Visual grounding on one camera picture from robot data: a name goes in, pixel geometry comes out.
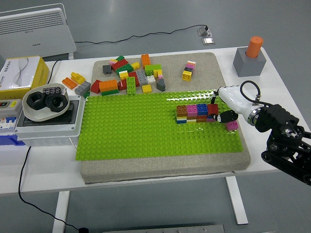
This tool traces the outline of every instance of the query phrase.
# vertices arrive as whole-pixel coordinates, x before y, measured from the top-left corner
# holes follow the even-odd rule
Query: pink lego brick
[[[206,122],[214,122],[215,120],[214,120],[214,118],[207,118],[206,119]]]
[[[198,109],[196,107],[196,104],[187,105],[187,116],[195,117],[197,115],[198,115]]]
[[[232,130],[237,130],[239,128],[239,125],[237,121],[235,120],[232,122],[225,123],[225,127],[227,128],[228,131],[232,131]]]
[[[191,68],[191,69],[194,69],[194,68],[195,68],[195,66],[194,66],[194,65],[189,64],[189,63],[187,63],[187,64],[186,64],[186,67]]]

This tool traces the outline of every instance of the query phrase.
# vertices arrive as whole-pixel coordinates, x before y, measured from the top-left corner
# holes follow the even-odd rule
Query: orange lego brick
[[[117,90],[118,82],[116,79],[101,82],[99,83],[99,89],[101,92]]]
[[[62,83],[69,87],[71,90],[74,89],[78,84],[76,84],[73,80],[70,78],[65,78]]]
[[[145,69],[145,65],[151,65],[149,54],[143,54],[141,56],[142,67]]]

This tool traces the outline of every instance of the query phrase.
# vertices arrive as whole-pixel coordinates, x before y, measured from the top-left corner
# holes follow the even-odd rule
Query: gray floor
[[[42,0],[40,4],[58,2]],[[170,32],[194,24],[207,24],[216,41],[215,45],[203,46],[196,29],[190,29],[117,44],[77,44],[76,59],[247,46],[250,37],[259,35],[311,127],[309,0],[63,0],[62,3],[75,41],[119,40],[133,34]],[[38,1],[0,3],[2,11],[35,5]],[[274,103],[264,97],[262,100]],[[235,226],[224,179],[74,191],[71,192],[68,221],[78,227],[89,227],[92,232],[200,223],[224,224],[229,233],[309,231],[310,221],[306,216],[311,207],[310,187],[283,173],[238,177],[238,184],[248,226]],[[56,203],[53,198],[40,199],[40,195],[27,196],[42,207]],[[1,226],[6,227],[0,232],[19,232],[22,228],[24,232],[44,232],[41,226],[46,226],[47,232],[52,231],[50,217],[36,214],[37,210],[28,211],[31,207],[19,205],[17,199],[1,197],[0,204],[12,209],[0,213]]]

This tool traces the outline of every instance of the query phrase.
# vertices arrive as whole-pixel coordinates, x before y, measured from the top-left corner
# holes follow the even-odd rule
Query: cardboard box
[[[45,85],[49,68],[40,56],[7,59],[0,72],[0,100],[22,99]]]

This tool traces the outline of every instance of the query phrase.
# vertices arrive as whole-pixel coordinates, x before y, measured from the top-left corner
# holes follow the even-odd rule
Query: yellow lego brick
[[[191,81],[192,73],[190,71],[184,70],[182,80]]]
[[[126,70],[121,71],[121,72],[119,72],[119,76],[120,76],[121,80],[126,79],[126,78],[128,78],[128,72]]]
[[[144,94],[151,93],[152,92],[151,85],[148,84],[148,85],[142,86],[142,91],[143,91]]]
[[[139,62],[135,62],[135,63],[131,64],[131,66],[133,67],[134,70],[137,70],[140,68]]]
[[[86,81],[86,79],[81,74],[75,72],[71,73],[71,79],[80,85]]]

